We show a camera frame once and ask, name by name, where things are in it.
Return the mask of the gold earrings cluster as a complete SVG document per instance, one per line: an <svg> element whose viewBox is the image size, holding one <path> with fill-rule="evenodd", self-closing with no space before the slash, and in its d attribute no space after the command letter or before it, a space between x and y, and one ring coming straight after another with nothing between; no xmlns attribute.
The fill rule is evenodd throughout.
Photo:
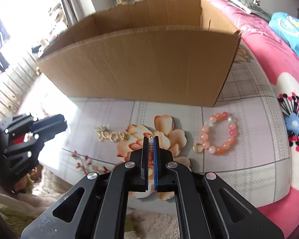
<svg viewBox="0 0 299 239"><path fill-rule="evenodd" d="M98 140L100 142L104 140L109 140L111 142L128 141L129 135L125 132L114 132L110 131L106 126L95 127L95 131L98 134Z"/></svg>

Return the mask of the floral plaid bed sheet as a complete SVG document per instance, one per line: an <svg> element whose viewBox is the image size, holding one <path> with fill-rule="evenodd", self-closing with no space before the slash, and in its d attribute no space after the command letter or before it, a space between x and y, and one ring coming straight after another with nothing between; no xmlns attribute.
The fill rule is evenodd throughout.
<svg viewBox="0 0 299 239"><path fill-rule="evenodd" d="M269 81L245 43L211 108L69 98L41 75L19 111L38 118L65 117L67 130L45 144L39 161L70 184L93 170L111 171L141 148L144 136L157 136L175 161L196 173L217 173L257 207L281 200L290 190L285 122ZM100 142L98 126L130 138Z"/></svg>

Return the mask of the grey curtain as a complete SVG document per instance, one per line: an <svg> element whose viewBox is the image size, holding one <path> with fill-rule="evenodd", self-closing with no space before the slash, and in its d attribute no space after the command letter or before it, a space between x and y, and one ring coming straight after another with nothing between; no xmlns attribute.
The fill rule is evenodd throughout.
<svg viewBox="0 0 299 239"><path fill-rule="evenodd" d="M61 0L68 27L95 12L92 0Z"/></svg>

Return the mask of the brown cardboard box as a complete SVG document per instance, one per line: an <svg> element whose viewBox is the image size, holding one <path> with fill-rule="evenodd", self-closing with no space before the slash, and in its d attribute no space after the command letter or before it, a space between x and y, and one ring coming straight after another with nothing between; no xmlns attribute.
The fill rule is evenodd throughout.
<svg viewBox="0 0 299 239"><path fill-rule="evenodd" d="M212 107L240 36L207 0L142 0L84 18L38 66L70 97Z"/></svg>

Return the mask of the pink floral blanket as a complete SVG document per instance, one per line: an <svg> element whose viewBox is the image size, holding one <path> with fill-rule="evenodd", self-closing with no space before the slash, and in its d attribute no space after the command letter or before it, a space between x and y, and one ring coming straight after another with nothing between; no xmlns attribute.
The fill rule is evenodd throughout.
<svg viewBox="0 0 299 239"><path fill-rule="evenodd" d="M256 15L250 15L227 0L208 0L240 29L246 43L278 98L284 118L299 117L299 58L292 49ZM299 238L299 130L287 126L291 153L291 189L278 202L260 207L285 238Z"/></svg>

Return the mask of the blue cartoon blanket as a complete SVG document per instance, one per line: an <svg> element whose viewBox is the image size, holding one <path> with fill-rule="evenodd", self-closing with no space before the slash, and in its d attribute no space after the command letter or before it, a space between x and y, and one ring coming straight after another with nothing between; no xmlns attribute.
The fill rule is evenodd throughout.
<svg viewBox="0 0 299 239"><path fill-rule="evenodd" d="M270 19L269 27L299 57L299 19L285 12L275 12Z"/></svg>

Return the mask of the grey lace pillow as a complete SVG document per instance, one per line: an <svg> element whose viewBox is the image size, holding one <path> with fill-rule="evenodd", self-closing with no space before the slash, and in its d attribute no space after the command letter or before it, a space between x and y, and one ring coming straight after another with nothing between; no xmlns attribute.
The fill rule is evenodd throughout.
<svg viewBox="0 0 299 239"><path fill-rule="evenodd" d="M263 9L259 5L253 4L253 1L252 2L248 0L226 0L226 1L233 4L237 8L240 8L241 10L243 10L249 15L255 15L262 18L267 23L271 20L272 13L268 12L266 9Z"/></svg>

